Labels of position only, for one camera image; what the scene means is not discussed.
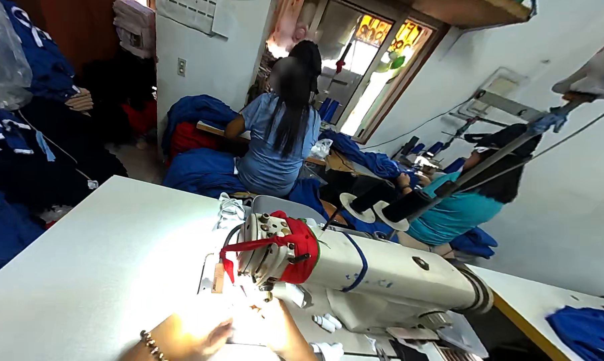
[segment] metal pole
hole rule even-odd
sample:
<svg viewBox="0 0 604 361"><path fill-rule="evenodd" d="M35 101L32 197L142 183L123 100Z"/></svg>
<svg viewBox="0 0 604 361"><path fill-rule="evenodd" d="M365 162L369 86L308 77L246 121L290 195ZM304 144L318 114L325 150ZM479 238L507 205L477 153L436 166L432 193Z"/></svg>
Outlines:
<svg viewBox="0 0 604 361"><path fill-rule="evenodd" d="M569 103L563 105L562 107L551 109L551 111L554 114L566 116L567 114L570 113L570 111L576 109L582 103L587 103L592 100L593 99L591 99L591 100L585 100L585 99L571 100ZM532 120L531 123L533 123L534 121L538 121L540 119L542 119L542 118ZM461 185L463 185L464 183L466 183L473 177L477 176L478 174L480 174L480 172L489 168L492 164L494 164L495 162L504 158L506 155L511 153L513 150L515 150L519 146L525 144L529 139L531 139L532 137L535 137L535 136L536 136L535 134L530 135L528 133L524 133L523 135L520 135L518 138L514 139L511 143L507 144L503 148L500 148L499 151L496 152L494 155L485 159L483 162L481 162L477 166L473 167L470 171L465 173L465 175L458 178L458 180L455 181L455 183L449 184L449 185L447 183L445 183L442 186L439 186L435 190L436 197L429 204L426 204L424 207L418 209L416 212L412 213L411 215L409 215L407 217L407 220L409 221L409 223L413 222L414 220L416 220L416 218L425 214L425 212L428 211L429 209L432 209L433 207L435 207L443 199L452 195L454 192L456 192L458 190L458 188Z"/></svg>

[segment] teal shirt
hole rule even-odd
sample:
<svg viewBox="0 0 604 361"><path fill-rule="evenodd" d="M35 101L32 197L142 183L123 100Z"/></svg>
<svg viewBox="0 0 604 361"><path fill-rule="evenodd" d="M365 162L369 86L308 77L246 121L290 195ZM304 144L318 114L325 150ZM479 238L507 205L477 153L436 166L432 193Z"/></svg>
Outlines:
<svg viewBox="0 0 604 361"><path fill-rule="evenodd" d="M423 189L431 197L446 181L455 181L460 172L436 178ZM428 245L441 245L485 223L500 212L504 204L478 193L459 193L445 198L437 206L414 220L407 234Z"/></svg>

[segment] long black hair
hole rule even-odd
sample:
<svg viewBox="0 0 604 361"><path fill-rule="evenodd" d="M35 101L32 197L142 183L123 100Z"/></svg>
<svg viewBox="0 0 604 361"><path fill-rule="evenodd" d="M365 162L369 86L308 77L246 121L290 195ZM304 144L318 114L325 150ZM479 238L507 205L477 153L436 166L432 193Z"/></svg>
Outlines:
<svg viewBox="0 0 604 361"><path fill-rule="evenodd" d="M266 138L271 135L276 116L284 106L284 114L275 130L274 150L282 151L288 157L297 149L306 135L308 115L311 111L309 99L311 96L311 76L305 66L292 66L279 79L278 104L269 120Z"/></svg>
<svg viewBox="0 0 604 361"><path fill-rule="evenodd" d="M476 146L485 147L488 149L484 152L478 153L480 155L480 161L482 162L491 155L494 155L496 152L498 152L498 149L509 144L518 136L524 134L526 130L526 125L514 124L504 128L503 130L500 130L497 133L488 134L483 137ZM509 155L495 162L489 168L483 170L480 172L480 174L461 185L460 189L465 190L473 185L477 185L478 183L481 183L482 181L489 179L496 174L499 174L517 164L521 164L525 160L530 159L542 137L542 135L538 135L529 139L525 144L521 145ZM461 175L464 175L471 169L473 169L473 167L463 170ZM471 188L470 190L467 190L467 192L481 194L502 204L511 203L516 196L518 196L518 187L520 187L522 172L523 167L519 166L503 175L499 175L496 178L483 183L482 185Z"/></svg>

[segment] yellow table edge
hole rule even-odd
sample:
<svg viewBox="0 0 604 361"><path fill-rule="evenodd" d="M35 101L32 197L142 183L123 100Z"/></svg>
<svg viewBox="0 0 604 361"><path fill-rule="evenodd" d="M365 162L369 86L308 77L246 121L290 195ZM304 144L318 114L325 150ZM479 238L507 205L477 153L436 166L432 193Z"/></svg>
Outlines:
<svg viewBox="0 0 604 361"><path fill-rule="evenodd" d="M570 361L559 348L540 333L532 324L511 307L500 295L494 291L494 306L500 310L525 336L533 341L536 346L543 350L554 361Z"/></svg>

